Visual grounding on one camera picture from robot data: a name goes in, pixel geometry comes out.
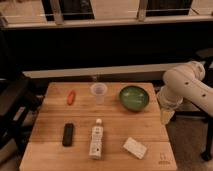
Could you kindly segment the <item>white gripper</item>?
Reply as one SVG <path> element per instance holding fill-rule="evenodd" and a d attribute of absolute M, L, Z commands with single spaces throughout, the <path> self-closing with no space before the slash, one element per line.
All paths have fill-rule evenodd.
<path fill-rule="evenodd" d="M 167 86 L 162 86 L 157 93 L 157 100 L 160 106 L 165 108 L 161 110 L 161 123 L 166 125 L 173 117 L 175 113 L 174 110 L 177 109 L 183 102 L 183 98 L 175 94 Z"/>

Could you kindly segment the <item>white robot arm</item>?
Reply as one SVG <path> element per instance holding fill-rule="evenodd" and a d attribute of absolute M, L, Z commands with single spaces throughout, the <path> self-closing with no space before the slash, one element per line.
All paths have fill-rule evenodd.
<path fill-rule="evenodd" d="M 157 93 L 162 124 L 169 123 L 184 99 L 213 117 L 213 88 L 202 82 L 204 77 L 204 66 L 197 61 L 178 65 L 163 74 L 164 85 Z"/>

